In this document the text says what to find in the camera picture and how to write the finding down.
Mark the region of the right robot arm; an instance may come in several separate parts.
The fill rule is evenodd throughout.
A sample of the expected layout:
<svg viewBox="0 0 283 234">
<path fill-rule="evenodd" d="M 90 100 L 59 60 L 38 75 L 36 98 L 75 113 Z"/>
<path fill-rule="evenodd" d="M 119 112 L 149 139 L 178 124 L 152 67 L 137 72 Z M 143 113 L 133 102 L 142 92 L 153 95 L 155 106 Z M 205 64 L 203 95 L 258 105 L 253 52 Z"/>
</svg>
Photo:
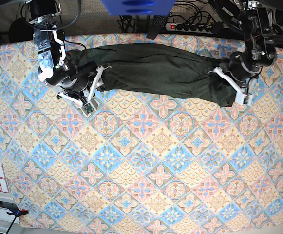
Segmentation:
<svg viewBox="0 0 283 234">
<path fill-rule="evenodd" d="M 59 87 L 57 99 L 71 101 L 88 117 L 98 108 L 95 91 L 101 88 L 103 72 L 109 64 L 97 66 L 94 62 L 78 66 L 65 49 L 64 26 L 56 20 L 61 16 L 60 4 L 54 0 L 28 0 L 25 3 L 31 15 L 27 24 L 34 30 L 33 41 L 38 50 L 38 78 L 47 86 Z"/>
</svg>

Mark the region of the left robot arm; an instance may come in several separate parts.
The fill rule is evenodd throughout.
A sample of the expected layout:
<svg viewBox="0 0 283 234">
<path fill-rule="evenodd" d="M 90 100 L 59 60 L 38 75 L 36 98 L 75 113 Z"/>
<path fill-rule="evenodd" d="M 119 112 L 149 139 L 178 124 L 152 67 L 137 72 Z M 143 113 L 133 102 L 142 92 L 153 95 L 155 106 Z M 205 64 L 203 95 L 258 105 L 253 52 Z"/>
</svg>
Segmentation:
<svg viewBox="0 0 283 234">
<path fill-rule="evenodd" d="M 214 68 L 213 72 L 236 91 L 235 102 L 251 105 L 253 95 L 249 84 L 258 79 L 264 67 L 273 65 L 277 53 L 270 29 L 267 9 L 253 0 L 239 1 L 241 9 L 232 2 L 215 0 L 213 5 L 222 22 L 244 37 L 245 50 L 230 55 L 230 62 Z"/>
</svg>

